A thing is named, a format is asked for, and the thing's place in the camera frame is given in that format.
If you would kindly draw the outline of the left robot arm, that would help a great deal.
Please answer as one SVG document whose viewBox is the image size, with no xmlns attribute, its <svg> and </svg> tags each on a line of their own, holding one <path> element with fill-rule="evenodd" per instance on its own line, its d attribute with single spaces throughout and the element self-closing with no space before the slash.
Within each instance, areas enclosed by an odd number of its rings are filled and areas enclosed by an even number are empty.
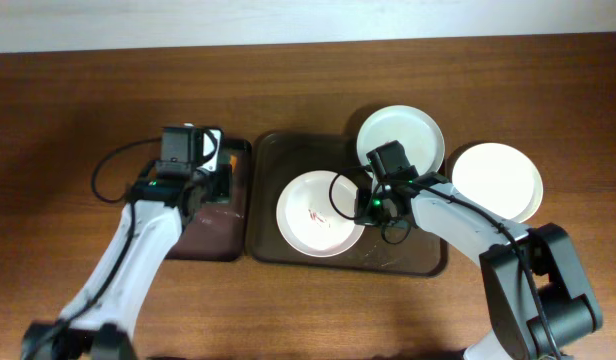
<svg viewBox="0 0 616 360">
<path fill-rule="evenodd" d="M 157 270 L 205 203 L 227 197 L 234 167 L 154 173 L 150 161 L 124 198 L 118 228 L 78 294 L 53 323 L 33 322 L 24 359 L 134 359 L 136 321 Z"/>
</svg>

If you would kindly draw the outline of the pale green plate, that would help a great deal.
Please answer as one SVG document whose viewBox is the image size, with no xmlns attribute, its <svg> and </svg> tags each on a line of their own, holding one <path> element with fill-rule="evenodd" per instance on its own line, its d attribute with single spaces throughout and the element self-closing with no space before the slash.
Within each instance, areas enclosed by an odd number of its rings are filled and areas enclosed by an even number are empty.
<svg viewBox="0 0 616 360">
<path fill-rule="evenodd" d="M 394 140 L 404 147 L 410 164 L 420 175 L 441 168 L 445 155 L 441 129 L 428 114 L 405 105 L 384 107 L 363 122 L 356 140 L 360 164 L 368 165 L 368 152 Z"/>
</svg>

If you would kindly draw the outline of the cream white plate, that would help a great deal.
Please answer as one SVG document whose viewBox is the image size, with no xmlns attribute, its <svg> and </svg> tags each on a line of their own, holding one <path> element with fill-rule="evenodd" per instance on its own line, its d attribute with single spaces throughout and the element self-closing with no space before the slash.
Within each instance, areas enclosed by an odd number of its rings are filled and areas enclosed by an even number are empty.
<svg viewBox="0 0 616 360">
<path fill-rule="evenodd" d="M 452 166 L 451 182 L 471 201 L 518 223 L 538 211 L 544 194 L 536 165 L 502 143 L 479 143 L 462 151 Z"/>
</svg>

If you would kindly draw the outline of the pink plate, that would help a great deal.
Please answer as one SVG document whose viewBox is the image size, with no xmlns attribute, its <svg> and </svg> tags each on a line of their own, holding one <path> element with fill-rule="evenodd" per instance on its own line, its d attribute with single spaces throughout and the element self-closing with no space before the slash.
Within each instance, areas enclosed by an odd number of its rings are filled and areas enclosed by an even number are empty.
<svg viewBox="0 0 616 360">
<path fill-rule="evenodd" d="M 317 258 L 339 255 L 355 245 L 364 227 L 350 219 L 356 191 L 351 180 L 317 170 L 291 180 L 276 204 L 276 223 L 298 252 Z"/>
</svg>

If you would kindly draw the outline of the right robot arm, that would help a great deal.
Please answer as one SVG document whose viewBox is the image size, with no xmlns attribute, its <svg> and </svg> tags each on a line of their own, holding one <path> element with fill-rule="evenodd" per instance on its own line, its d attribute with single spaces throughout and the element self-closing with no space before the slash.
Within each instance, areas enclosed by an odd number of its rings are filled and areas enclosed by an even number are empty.
<svg viewBox="0 0 616 360">
<path fill-rule="evenodd" d="M 603 326 L 603 315 L 569 234 L 506 220 L 469 200 L 447 178 L 410 172 L 358 191 L 356 223 L 417 227 L 445 240 L 481 271 L 491 330 L 465 359 L 561 359 L 562 348 Z"/>
</svg>

